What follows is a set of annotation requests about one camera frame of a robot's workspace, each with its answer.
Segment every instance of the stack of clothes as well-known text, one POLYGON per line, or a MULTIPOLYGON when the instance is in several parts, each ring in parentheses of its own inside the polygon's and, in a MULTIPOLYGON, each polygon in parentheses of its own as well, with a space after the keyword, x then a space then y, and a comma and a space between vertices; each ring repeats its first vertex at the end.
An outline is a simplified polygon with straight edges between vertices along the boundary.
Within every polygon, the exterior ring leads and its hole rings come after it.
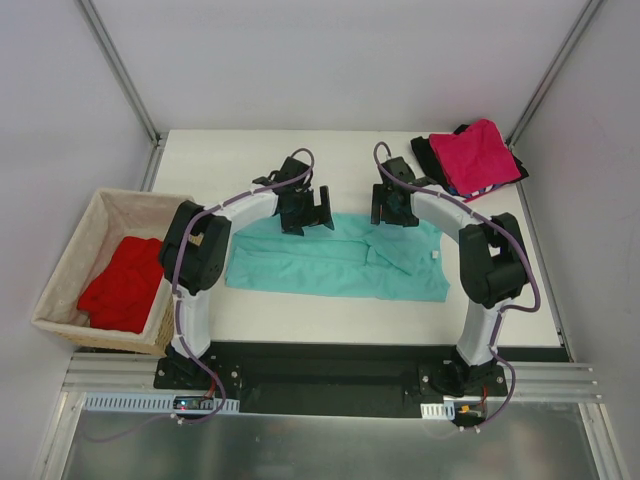
POLYGON ((450 134, 414 138, 411 148, 427 177, 465 201, 529 176, 496 124, 486 119, 461 125, 450 134))

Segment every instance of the folded clothes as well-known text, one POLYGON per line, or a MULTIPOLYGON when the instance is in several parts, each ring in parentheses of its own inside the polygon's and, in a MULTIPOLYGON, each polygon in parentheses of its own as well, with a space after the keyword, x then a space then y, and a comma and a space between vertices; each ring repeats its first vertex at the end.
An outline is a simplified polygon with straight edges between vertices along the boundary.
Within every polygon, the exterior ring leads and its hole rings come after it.
POLYGON ((125 237, 107 268, 78 299, 91 328, 141 333, 162 279, 162 242, 125 237))
POLYGON ((461 195, 520 177, 498 127, 490 120, 479 120, 459 134, 433 133, 429 143, 447 181, 461 195))
MULTIPOLYGON (((460 133, 464 132, 467 128, 469 128, 469 125, 465 125, 465 124, 460 125, 453 133, 455 135, 459 135, 460 133)), ((520 173, 518 178, 514 179, 511 182, 507 182, 506 184, 505 183, 493 184, 493 185, 489 185, 487 187, 481 188, 476 192, 462 195, 447 180, 447 177, 444 174, 444 170, 442 169, 442 165, 440 165, 440 162, 438 161, 438 158, 436 157, 435 152, 431 148, 431 144, 429 143, 428 139, 423 137, 416 137, 412 139, 411 149, 413 150, 413 153, 416 157, 416 160, 418 161, 418 164, 420 165, 420 168, 422 168, 422 171, 427 177, 433 180, 436 184, 442 186, 451 195, 460 196, 460 197, 466 198, 467 200, 473 200, 474 198, 480 197, 486 193, 497 190, 498 188, 504 185, 507 185, 509 183, 519 182, 520 180, 523 180, 529 176, 529 172, 527 171, 526 168, 524 168, 524 165, 522 164, 522 162, 515 155, 512 154, 513 160, 516 162, 516 168, 520 173)))
POLYGON ((283 235, 271 217, 237 232, 226 271, 229 287, 333 297, 444 302, 442 232, 371 225, 368 215, 333 214, 335 230, 283 235))

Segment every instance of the pink cloth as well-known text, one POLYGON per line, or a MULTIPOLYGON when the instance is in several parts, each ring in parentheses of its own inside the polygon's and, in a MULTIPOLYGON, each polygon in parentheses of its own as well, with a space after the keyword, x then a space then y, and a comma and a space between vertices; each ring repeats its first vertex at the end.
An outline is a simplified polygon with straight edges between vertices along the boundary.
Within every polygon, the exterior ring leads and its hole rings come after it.
POLYGON ((478 120, 459 135, 433 133, 429 143, 447 180, 461 195, 520 178, 513 155, 490 120, 478 120))

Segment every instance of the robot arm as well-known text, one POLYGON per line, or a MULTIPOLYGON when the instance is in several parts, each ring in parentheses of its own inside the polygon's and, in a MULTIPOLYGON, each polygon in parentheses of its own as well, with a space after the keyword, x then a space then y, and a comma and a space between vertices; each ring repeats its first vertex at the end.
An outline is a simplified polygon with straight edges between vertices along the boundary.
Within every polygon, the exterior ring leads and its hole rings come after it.
MULTIPOLYGON (((280 184, 303 174, 309 167, 287 157, 280 170, 269 177, 253 181, 253 190, 261 186, 280 184)), ((325 225, 333 230, 329 190, 320 187, 321 204, 314 205, 309 177, 286 187, 274 188, 246 196, 221 208, 215 215, 205 215, 192 228, 182 265, 180 266, 177 294, 174 304, 181 299, 181 335, 175 327, 171 346, 176 353, 188 358, 180 336, 197 358, 204 355, 211 344, 209 333, 209 305, 211 287, 224 270, 227 247, 231 236, 251 223, 280 214, 283 233, 304 235, 302 227, 325 225)), ((172 281, 182 238, 191 219, 205 207, 191 201, 183 202, 177 209, 160 252, 164 276, 172 281)))
MULTIPOLYGON (((402 157, 387 160, 382 166, 405 183, 415 186, 428 183, 416 179, 402 157)), ((529 281, 526 270, 506 238, 440 198, 440 194, 446 194, 442 187, 423 187, 435 195, 411 192, 382 173, 381 177, 383 183, 373 187, 372 223, 384 221, 411 227, 426 220, 458 243, 460 279, 469 296, 469 307, 451 362, 441 374, 431 376, 430 384, 442 394, 462 396, 465 390, 482 385, 486 377, 495 377, 496 369, 500 368, 489 346, 495 344, 499 334, 501 309, 513 303, 529 281), (491 247, 499 249, 499 253, 493 254, 491 247)), ((524 250, 518 221, 513 215, 504 213, 492 217, 492 221, 510 233, 524 250)))

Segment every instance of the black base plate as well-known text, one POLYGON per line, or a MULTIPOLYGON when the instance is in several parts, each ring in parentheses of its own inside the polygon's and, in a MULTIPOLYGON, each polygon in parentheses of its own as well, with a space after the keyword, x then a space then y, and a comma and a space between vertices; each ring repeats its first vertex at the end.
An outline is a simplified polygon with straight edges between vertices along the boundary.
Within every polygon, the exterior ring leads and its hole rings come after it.
MULTIPOLYGON (((214 342, 201 361, 219 375, 227 397, 240 400, 241 412, 419 418, 420 404, 442 402, 429 377, 443 368, 451 349, 214 342)), ((209 376, 172 350, 158 362, 154 387, 208 390, 209 376)), ((563 349, 500 351, 510 360, 568 360, 563 349)), ((489 396, 506 395, 502 367, 485 386, 489 396)), ((465 395, 480 397, 482 386, 465 395)))

